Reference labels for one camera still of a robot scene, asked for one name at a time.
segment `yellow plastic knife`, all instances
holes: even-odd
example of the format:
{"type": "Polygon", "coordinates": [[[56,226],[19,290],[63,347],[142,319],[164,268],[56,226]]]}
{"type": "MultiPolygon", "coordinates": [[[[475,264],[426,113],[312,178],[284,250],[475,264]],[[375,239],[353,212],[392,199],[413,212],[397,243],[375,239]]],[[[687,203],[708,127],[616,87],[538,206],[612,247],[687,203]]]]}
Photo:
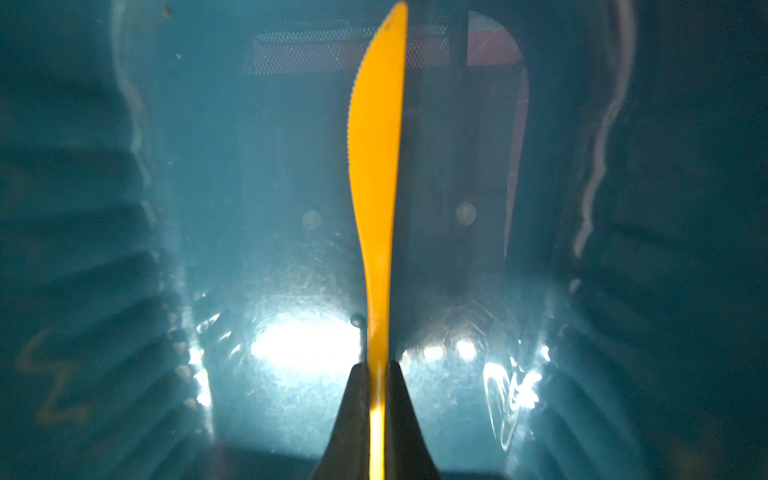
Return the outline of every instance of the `yellow plastic knife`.
{"type": "Polygon", "coordinates": [[[408,6],[397,3],[373,36],[349,102],[349,183],[368,293],[371,372],[370,480],[384,479],[384,412],[389,360],[389,279],[406,73],[408,6]]]}

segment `mesh pattern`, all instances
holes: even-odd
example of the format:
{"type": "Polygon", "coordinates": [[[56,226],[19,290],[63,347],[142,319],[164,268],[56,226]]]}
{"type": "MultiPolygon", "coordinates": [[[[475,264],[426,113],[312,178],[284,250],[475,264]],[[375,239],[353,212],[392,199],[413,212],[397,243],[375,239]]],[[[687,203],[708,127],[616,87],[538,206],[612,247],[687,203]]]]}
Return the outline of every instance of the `mesh pattern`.
{"type": "MultiPolygon", "coordinates": [[[[408,30],[406,67],[446,66],[450,61],[448,17],[413,25],[408,30]]],[[[256,35],[245,65],[248,74],[356,70],[378,25],[346,21],[285,22],[281,31],[256,35]]]]}

